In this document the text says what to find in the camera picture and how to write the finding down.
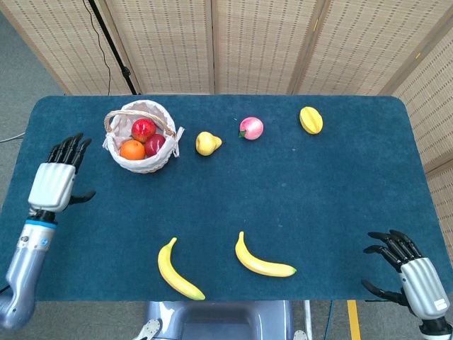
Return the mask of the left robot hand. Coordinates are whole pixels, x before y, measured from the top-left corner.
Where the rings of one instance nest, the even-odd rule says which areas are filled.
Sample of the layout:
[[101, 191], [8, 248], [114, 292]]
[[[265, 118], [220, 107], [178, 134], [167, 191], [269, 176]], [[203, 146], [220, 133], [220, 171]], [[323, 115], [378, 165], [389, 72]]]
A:
[[91, 139], [83, 140], [83, 136], [80, 132], [56, 144], [47, 160], [39, 165], [28, 196], [34, 215], [42, 211], [60, 213], [69, 205], [86, 203], [95, 196], [95, 191], [81, 196], [72, 194], [84, 154], [91, 143]]

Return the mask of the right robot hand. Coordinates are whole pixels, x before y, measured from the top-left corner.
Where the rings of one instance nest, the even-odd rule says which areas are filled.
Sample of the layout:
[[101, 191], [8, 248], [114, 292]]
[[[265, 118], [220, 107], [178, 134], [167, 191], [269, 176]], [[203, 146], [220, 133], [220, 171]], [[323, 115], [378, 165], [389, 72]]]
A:
[[443, 318], [450, 307], [447, 293], [432, 261], [422, 255], [415, 242], [394, 229], [388, 233], [369, 232], [368, 235], [384, 245], [369, 246], [364, 253], [382, 255], [397, 272], [401, 291], [383, 290], [365, 279], [362, 285], [378, 298], [407, 307], [421, 320]]

